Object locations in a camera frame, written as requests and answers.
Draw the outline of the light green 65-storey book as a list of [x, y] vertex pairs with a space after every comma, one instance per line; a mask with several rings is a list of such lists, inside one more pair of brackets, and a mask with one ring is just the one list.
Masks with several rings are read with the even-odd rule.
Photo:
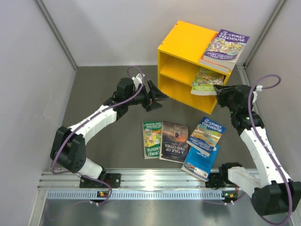
[[200, 67], [190, 93], [197, 96], [214, 96], [216, 95], [214, 85], [222, 85], [223, 81], [224, 75]]

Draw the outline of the orange 78-storey book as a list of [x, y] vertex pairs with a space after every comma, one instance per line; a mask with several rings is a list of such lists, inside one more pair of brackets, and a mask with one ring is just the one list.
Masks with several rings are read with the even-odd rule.
[[219, 64], [207, 61], [207, 60], [204, 60], [202, 58], [199, 60], [199, 63], [203, 66], [210, 68], [211, 70], [216, 70], [216, 71], [220, 71], [223, 73], [229, 73], [231, 71], [230, 68], [227, 68], [225, 66], [222, 66], [222, 65], [219, 65]]

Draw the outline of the purple 52-storey book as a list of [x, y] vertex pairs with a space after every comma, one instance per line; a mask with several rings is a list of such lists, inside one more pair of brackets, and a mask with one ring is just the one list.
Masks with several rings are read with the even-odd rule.
[[201, 59], [219, 65], [237, 62], [249, 36], [221, 29], [207, 46]]

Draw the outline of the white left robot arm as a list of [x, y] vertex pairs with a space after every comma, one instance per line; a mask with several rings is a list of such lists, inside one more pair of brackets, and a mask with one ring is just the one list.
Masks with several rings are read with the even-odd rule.
[[162, 107], [160, 101], [169, 97], [161, 92], [151, 80], [149, 90], [143, 84], [141, 74], [122, 78], [117, 89], [93, 114], [70, 127], [61, 126], [55, 134], [50, 159], [72, 173], [90, 178], [96, 187], [106, 183], [105, 169], [87, 158], [86, 145], [98, 132], [119, 120], [128, 112], [129, 106], [141, 105], [147, 112]]

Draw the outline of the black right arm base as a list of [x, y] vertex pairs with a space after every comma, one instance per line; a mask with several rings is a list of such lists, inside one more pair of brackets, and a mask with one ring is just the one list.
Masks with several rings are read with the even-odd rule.
[[206, 188], [217, 190], [219, 188], [232, 187], [233, 183], [227, 181], [219, 173], [211, 173], [209, 179], [205, 182]]

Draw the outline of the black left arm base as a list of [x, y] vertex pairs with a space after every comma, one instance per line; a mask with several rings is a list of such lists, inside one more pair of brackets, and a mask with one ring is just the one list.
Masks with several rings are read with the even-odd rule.
[[[121, 183], [120, 173], [106, 173], [102, 181], [109, 184], [112, 188], [119, 188]], [[80, 188], [107, 188], [106, 185], [90, 180], [85, 177], [80, 177]]]

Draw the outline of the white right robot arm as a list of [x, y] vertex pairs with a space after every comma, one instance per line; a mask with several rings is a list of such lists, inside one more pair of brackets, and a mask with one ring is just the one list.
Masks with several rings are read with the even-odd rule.
[[226, 163], [220, 169], [219, 180], [227, 187], [238, 185], [250, 197], [260, 216], [292, 213], [301, 199], [301, 184], [283, 170], [262, 119], [253, 111], [257, 92], [261, 89], [261, 86], [214, 85], [217, 103], [229, 109], [232, 126], [248, 148], [260, 175], [256, 179], [240, 164]]

